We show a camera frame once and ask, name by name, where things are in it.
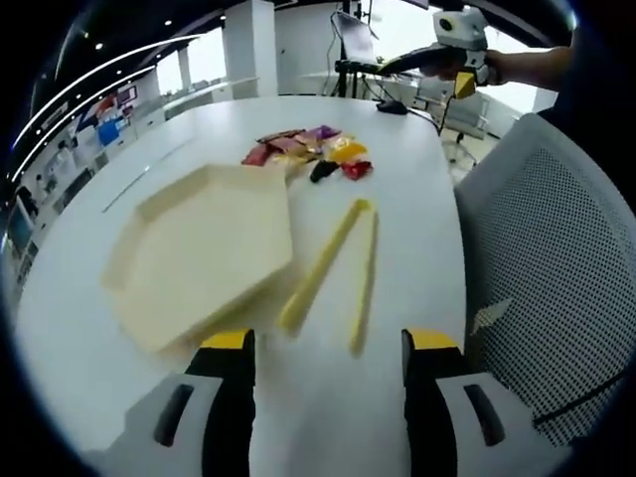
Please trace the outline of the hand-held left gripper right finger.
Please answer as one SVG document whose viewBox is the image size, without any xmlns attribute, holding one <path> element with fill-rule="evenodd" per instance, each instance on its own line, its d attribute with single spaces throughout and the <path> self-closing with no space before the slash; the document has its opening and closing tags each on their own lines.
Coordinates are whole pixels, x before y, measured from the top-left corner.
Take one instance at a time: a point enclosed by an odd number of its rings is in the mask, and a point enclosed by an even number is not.
<svg viewBox="0 0 636 477">
<path fill-rule="evenodd" d="M 530 409 L 487 373 L 473 373 L 447 335 L 401 331 L 404 418 L 412 476 L 539 476 Z"/>
</svg>

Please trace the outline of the person's right hand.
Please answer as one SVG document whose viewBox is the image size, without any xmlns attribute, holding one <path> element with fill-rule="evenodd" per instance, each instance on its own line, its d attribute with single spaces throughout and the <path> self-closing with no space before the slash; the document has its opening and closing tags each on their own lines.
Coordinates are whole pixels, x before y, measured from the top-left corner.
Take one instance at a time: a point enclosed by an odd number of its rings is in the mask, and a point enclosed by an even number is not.
<svg viewBox="0 0 636 477">
<path fill-rule="evenodd" d="M 487 85 L 502 85 L 509 79 L 507 75 L 507 55 L 495 50 L 488 50 L 485 55 L 488 69 Z"/>
</svg>

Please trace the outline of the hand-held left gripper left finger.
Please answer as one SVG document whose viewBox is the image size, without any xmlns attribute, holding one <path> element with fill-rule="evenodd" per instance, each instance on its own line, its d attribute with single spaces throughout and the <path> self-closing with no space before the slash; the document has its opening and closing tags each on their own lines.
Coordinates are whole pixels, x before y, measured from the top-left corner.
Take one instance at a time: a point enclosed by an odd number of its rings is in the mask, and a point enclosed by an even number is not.
<svg viewBox="0 0 636 477">
<path fill-rule="evenodd" d="M 255 333 L 206 340 L 125 414 L 98 454 L 102 476 L 246 476 L 255 418 Z"/>
</svg>

